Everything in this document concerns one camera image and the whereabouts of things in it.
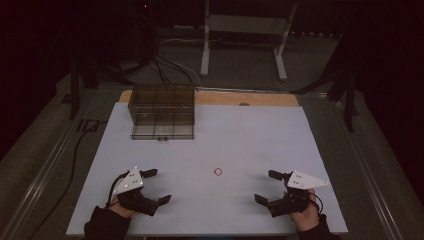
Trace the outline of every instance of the gray floor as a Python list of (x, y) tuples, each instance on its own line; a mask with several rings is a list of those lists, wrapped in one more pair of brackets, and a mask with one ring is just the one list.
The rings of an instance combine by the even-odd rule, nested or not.
[[(209, 76), (199, 77), (199, 82), (204, 88), (285, 93), (316, 80), (336, 44), (337, 40), (331, 38), (290, 36), (283, 56), (288, 73), (286, 82), (277, 79), (269, 47), (248, 50), (214, 47)], [(164, 57), (197, 74), (201, 52), (199, 41), (169, 41), (160, 47)], [(173, 82), (188, 81), (175, 70), (166, 67), (163, 70)], [(199, 85), (197, 77), (189, 74)], [(150, 67), (130, 79), (161, 82)], [(70, 106), (61, 103), (63, 96), (69, 93), (69, 80), (67, 76), (59, 82), (56, 97), (0, 162), (0, 230), (7, 234), (5, 239), (26, 239), (34, 232), (68, 183), (74, 149), (82, 135), (76, 132), (79, 120), (107, 120), (121, 92), (127, 89), (108, 81), (102, 82), (97, 90), (83, 89), (80, 114), (75, 121), (70, 121)], [(355, 133), (349, 133), (340, 122), (340, 104), (324, 98), (329, 86), (298, 96), (298, 100), (307, 114), (349, 228), (343, 238), (424, 239), (423, 206), (408, 185), (362, 95), (356, 95), (359, 116), (354, 117)], [(66, 236), (65, 232), (104, 129), (103, 125), (83, 138), (72, 185), (34, 239), (79, 239)], [(58, 159), (57, 163), (51, 164), (52, 159)], [(45, 162), (49, 162), (51, 174), (40, 180), (37, 174)], [(31, 199), (26, 195), (29, 189), (38, 190), (31, 192)]]

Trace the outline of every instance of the person's arm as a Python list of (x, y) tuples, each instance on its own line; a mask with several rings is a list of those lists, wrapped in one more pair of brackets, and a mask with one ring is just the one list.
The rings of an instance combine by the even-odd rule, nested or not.
[(123, 208), (116, 198), (112, 202), (107, 209), (94, 209), (90, 221), (84, 226), (85, 240), (125, 238), (134, 211)]
[[(311, 201), (315, 202), (315, 191), (308, 190)], [(324, 214), (319, 215), (315, 204), (309, 204), (305, 211), (291, 213), (290, 218), (296, 225), (297, 235), (300, 240), (341, 240), (340, 236), (330, 233), (327, 225), (327, 218)]]

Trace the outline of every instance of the black sleeve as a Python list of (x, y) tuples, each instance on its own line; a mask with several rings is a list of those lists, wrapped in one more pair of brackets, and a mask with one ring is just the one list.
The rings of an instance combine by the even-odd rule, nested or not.
[(131, 218), (124, 218), (109, 210), (96, 207), (84, 226), (84, 240), (121, 240), (125, 238)]
[(327, 217), (322, 214), (319, 217), (319, 225), (304, 232), (297, 232), (300, 240), (341, 240), (340, 236), (330, 233), (327, 225)]

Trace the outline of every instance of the plastic storage box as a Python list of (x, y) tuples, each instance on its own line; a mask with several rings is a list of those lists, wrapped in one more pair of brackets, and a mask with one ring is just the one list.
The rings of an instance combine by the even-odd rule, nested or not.
[(133, 140), (194, 139), (192, 84), (136, 84), (128, 109)]

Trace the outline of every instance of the hand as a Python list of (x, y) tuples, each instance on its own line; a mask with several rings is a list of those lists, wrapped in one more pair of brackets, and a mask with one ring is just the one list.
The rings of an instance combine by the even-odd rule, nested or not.
[(108, 207), (109, 210), (116, 212), (124, 218), (130, 218), (131, 215), (135, 213), (134, 210), (128, 210), (119, 204), (118, 198), (116, 195), (113, 197), (111, 204)]
[[(313, 189), (308, 189), (308, 192), (311, 193), (309, 194), (311, 201), (315, 202), (316, 201), (315, 191)], [(292, 221), (295, 223), (296, 229), (299, 232), (307, 231), (309, 229), (312, 229), (318, 226), (319, 224), (318, 208), (316, 205), (312, 203), (308, 205), (305, 211), (301, 213), (299, 212), (290, 213), (289, 216), (292, 219)]]

